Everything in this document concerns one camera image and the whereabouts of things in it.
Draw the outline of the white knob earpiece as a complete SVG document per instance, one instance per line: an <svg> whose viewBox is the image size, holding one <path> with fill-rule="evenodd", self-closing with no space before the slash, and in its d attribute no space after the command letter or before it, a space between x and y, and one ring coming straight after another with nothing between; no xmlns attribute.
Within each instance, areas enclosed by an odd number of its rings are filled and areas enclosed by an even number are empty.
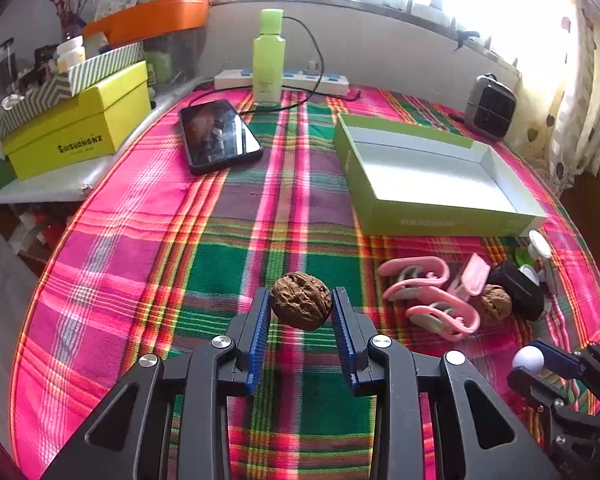
<svg viewBox="0 0 600 480"><path fill-rule="evenodd" d="M512 361L512 369L524 367L532 373L539 373L544 364L545 358L543 352L538 347L529 344L515 353Z"/></svg>

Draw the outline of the black round remote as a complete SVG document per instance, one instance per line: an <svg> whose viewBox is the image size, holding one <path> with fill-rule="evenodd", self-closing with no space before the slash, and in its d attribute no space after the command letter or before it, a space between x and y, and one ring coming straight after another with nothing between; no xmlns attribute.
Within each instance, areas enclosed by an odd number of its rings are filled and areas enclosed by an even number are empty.
<svg viewBox="0 0 600 480"><path fill-rule="evenodd" d="M524 275L512 260L491 269L488 283L501 286L512 300L513 314L530 322L539 321L544 313L544 295L539 285Z"/></svg>

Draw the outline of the brown walnut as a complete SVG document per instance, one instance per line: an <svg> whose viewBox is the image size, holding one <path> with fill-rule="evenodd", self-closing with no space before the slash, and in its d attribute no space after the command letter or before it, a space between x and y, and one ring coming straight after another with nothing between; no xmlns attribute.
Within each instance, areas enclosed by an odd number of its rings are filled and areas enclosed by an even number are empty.
<svg viewBox="0 0 600 480"><path fill-rule="evenodd" d="M303 272L289 272L275 281L273 307L279 322L313 332L332 313L332 292L319 278Z"/></svg>
<svg viewBox="0 0 600 480"><path fill-rule="evenodd" d="M512 300L500 285L486 284L475 298L475 307L486 323L501 323L512 315Z"/></svg>

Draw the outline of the pink clip lower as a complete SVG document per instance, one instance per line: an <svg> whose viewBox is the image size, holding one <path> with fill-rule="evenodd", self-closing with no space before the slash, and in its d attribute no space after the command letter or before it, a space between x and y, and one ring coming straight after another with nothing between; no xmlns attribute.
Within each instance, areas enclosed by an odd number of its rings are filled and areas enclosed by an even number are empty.
<svg viewBox="0 0 600 480"><path fill-rule="evenodd" d="M466 301L437 287L425 286L416 304L406 309L406 318L449 342L474 334L481 324L478 311Z"/></svg>

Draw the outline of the pink clip upper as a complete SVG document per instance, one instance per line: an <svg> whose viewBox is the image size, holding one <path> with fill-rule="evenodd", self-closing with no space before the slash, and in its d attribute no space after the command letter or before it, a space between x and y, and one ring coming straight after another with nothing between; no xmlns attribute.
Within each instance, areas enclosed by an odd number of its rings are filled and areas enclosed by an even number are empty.
<svg viewBox="0 0 600 480"><path fill-rule="evenodd" d="M381 263L377 274L384 278L396 278L382 293L382 298L401 301L416 298L423 287L443 285L450 277L450 269L438 257L407 257Z"/></svg>

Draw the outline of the white round green-base jar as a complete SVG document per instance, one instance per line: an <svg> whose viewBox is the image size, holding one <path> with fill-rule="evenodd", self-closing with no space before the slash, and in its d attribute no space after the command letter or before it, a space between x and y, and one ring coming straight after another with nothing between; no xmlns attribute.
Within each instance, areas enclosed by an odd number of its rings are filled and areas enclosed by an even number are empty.
<svg viewBox="0 0 600 480"><path fill-rule="evenodd" d="M518 270L535 285L539 285L545 281L544 266L552 260L552 248L538 230L530 230L527 245L515 249L514 260Z"/></svg>

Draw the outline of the pink flat clip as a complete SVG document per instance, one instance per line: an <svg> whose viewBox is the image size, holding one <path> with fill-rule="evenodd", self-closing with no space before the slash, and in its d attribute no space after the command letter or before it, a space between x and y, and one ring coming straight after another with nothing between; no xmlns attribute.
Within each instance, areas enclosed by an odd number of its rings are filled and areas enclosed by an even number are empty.
<svg viewBox="0 0 600 480"><path fill-rule="evenodd" d="M457 271L446 291L468 302L482 294L490 272L490 264L474 252Z"/></svg>

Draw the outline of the plaid pink green blanket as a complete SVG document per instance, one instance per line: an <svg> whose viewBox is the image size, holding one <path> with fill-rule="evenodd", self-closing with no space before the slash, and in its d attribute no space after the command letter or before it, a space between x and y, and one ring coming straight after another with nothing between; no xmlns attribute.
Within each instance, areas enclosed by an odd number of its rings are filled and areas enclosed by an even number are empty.
<svg viewBox="0 0 600 480"><path fill-rule="evenodd" d="M282 114L248 116L263 145L254 165L193 177L178 112L156 120L83 203L38 282L10 386L10 437L29 479L47 465L118 377L147 352L177 356L224 333L254 291L289 271L347 289L381 333L412 351L453 346L382 301L376 268L396 257L492 264L522 240L509 237L365 236L332 144L338 114L375 116L470 133L452 110L364 88L353 102L317 98ZM555 196L524 161L494 146L543 207L558 293L540 322L482 326L456 348L498 390L535 437L539 419L508 390L514 353L549 339L565 350L600 343L600 272ZM367 479L375 398L343 380L330 323L305 333L272 318L262 382L230 401L233 479Z"/></svg>

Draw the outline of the green cardboard box tray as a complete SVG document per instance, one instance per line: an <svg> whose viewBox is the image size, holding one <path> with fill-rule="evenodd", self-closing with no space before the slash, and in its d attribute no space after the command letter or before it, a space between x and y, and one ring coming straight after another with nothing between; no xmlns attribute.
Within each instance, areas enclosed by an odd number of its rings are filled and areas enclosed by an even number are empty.
<svg viewBox="0 0 600 480"><path fill-rule="evenodd" d="M340 114L334 145L366 235L521 236L546 219L501 155L466 136Z"/></svg>

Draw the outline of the grey small space heater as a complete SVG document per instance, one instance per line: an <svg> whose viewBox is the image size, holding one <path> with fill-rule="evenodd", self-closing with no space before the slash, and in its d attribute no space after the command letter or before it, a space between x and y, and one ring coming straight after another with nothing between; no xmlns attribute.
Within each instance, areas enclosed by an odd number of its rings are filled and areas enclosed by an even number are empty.
<svg viewBox="0 0 600 480"><path fill-rule="evenodd" d="M464 113L465 125L493 140L505 138L516 110L515 93L492 73L477 77Z"/></svg>

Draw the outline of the heart pattern curtain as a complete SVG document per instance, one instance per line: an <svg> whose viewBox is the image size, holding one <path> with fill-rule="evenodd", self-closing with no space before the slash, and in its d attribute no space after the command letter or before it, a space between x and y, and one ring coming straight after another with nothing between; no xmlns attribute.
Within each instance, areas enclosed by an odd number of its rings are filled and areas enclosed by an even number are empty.
<svg viewBox="0 0 600 480"><path fill-rule="evenodd" d="M521 0L506 141L556 195L600 170L600 0Z"/></svg>

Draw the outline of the white power strip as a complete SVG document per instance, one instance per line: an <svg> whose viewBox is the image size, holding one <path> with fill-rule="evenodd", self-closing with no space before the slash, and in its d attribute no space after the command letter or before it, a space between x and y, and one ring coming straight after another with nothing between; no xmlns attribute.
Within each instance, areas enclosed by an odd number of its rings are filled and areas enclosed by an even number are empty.
<svg viewBox="0 0 600 480"><path fill-rule="evenodd" d="M345 76L325 74L323 76L303 72L283 73L283 86L286 88L312 90L319 82L316 91L330 96L347 96L350 84ZM214 88L218 90L234 89L252 85L252 70L223 70L214 77Z"/></svg>

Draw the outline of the black smartphone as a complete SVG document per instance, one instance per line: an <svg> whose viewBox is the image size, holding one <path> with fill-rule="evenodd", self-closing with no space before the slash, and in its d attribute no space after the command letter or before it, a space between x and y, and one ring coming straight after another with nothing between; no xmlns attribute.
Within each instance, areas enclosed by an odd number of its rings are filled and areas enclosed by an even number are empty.
<svg viewBox="0 0 600 480"><path fill-rule="evenodd" d="M194 176L257 162L263 155L260 141L227 100L184 107L178 121Z"/></svg>

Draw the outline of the yellow shoe box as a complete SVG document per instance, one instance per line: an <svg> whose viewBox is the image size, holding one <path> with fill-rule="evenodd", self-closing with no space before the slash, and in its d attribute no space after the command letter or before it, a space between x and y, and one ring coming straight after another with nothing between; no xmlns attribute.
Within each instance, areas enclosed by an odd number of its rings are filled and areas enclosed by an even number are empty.
<svg viewBox="0 0 600 480"><path fill-rule="evenodd" d="M114 154L151 112L140 61L46 110L2 141L18 179Z"/></svg>

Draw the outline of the black window hook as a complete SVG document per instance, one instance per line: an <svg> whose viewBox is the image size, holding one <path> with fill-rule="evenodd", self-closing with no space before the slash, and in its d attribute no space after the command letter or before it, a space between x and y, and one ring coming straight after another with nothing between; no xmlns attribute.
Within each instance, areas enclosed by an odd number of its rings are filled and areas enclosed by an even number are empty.
<svg viewBox="0 0 600 480"><path fill-rule="evenodd" d="M454 51L460 50L464 47L466 41L473 40L474 38L480 38L480 32L475 32L474 30L458 30L456 32L456 47Z"/></svg>

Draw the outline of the striped grey white box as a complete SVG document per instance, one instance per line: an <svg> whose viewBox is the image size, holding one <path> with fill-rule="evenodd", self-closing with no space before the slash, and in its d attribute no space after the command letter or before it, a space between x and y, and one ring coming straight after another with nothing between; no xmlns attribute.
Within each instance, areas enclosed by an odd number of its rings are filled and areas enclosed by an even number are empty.
<svg viewBox="0 0 600 480"><path fill-rule="evenodd" d="M143 61L144 58L143 44L136 42L97 55L70 67L65 73L53 76L40 88L33 90L22 101L2 113L0 136L18 129L60 102L77 96L96 82Z"/></svg>

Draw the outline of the green lotion bottle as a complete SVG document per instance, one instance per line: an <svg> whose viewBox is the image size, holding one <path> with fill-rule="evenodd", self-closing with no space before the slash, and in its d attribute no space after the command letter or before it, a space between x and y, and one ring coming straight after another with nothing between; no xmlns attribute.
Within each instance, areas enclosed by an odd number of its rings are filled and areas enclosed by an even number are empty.
<svg viewBox="0 0 600 480"><path fill-rule="evenodd" d="M286 40L282 37L284 11L264 9L260 35L253 40L252 91L258 105L276 106L283 87Z"/></svg>

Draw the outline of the orange tray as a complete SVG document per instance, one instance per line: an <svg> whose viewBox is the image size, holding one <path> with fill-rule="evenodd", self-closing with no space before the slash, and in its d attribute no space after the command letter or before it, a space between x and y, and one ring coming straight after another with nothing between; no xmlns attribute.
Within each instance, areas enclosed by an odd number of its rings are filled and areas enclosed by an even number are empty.
<svg viewBox="0 0 600 480"><path fill-rule="evenodd" d="M152 0L110 14L82 29L84 40L103 34L117 48L171 32L203 28L208 22L209 0Z"/></svg>

